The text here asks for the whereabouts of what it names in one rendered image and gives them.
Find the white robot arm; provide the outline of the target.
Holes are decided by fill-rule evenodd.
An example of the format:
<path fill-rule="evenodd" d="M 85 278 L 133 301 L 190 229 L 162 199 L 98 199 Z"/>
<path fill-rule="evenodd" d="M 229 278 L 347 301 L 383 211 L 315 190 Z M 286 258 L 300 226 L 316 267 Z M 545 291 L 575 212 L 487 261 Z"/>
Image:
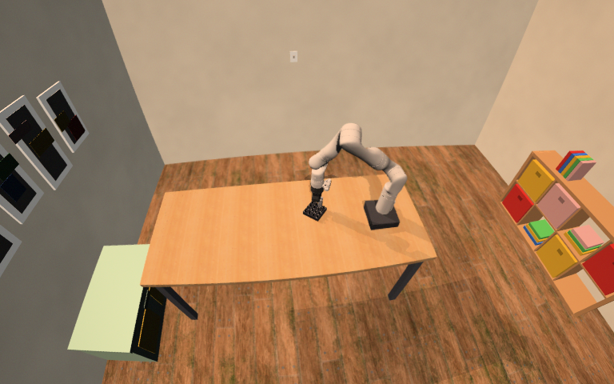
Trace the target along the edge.
<path fill-rule="evenodd" d="M 361 134 L 359 125 L 355 123 L 343 125 L 333 140 L 319 153 L 310 158 L 309 166 L 312 168 L 312 180 L 321 182 L 324 179 L 328 162 L 334 159 L 342 148 L 366 162 L 373 169 L 384 169 L 383 171 L 388 176 L 390 182 L 385 183 L 381 196 L 378 199 L 376 210 L 380 214 L 388 214 L 396 202 L 394 199 L 396 199 L 407 181 L 407 175 L 398 164 L 390 160 L 380 149 L 370 147 L 367 150 L 364 148 L 361 144 Z M 387 168 L 385 169 L 386 166 Z M 392 185 L 390 186 L 391 182 Z"/>

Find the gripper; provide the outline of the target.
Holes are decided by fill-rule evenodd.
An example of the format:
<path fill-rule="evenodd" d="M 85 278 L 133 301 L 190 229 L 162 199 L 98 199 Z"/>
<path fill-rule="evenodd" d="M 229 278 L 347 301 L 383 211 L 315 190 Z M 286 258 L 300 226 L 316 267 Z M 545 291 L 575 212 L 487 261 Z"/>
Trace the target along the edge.
<path fill-rule="evenodd" d="M 311 178 L 310 185 L 311 185 L 311 192 L 313 194 L 312 201 L 318 202 L 318 207 L 322 207 L 323 197 L 321 196 L 321 194 L 323 193 L 323 191 L 329 191 L 329 188 L 331 185 L 331 179 L 328 178 L 326 180 L 323 179 L 321 182 L 315 182 Z"/>

